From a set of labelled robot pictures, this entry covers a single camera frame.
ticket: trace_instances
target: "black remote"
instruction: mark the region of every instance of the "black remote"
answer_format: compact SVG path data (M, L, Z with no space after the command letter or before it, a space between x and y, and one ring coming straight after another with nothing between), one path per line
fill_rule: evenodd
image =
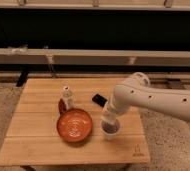
M103 96L96 94L93 98L92 101L100 105L101 107L104 107L105 103L107 102L107 99L104 98Z

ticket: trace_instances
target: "table leg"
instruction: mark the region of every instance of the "table leg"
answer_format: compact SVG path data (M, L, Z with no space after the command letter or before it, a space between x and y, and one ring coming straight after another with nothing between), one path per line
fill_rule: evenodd
M31 166L21 166L21 168L25 169L26 171L36 171L33 167Z

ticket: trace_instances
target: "small cup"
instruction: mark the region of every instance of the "small cup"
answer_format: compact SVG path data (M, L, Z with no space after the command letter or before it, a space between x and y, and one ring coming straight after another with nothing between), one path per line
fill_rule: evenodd
M113 125L101 121L101 128L104 138L107 140L112 140L120 132L120 122L116 119Z

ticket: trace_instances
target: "logo on table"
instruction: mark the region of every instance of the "logo on table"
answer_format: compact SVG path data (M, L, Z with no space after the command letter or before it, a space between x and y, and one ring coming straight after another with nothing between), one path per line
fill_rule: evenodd
M133 157L141 157L141 156L144 156L144 154L140 151L140 146L137 144L134 147Z

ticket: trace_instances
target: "wood grain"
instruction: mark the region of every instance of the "wood grain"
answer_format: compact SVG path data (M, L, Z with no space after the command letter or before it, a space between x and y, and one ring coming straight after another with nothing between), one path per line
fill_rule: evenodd
M112 141L92 137L92 143L70 145L59 137L6 138L0 165L64 165L148 162L143 135L117 136Z
M0 151L0 166L96 163L140 163L150 160L138 109L131 107L119 117L120 134L104 139L100 128L102 108L91 101L100 93L109 97L123 78L29 79L25 85ZM58 135L58 101L69 85L74 104L86 110L93 131L84 143L68 144Z

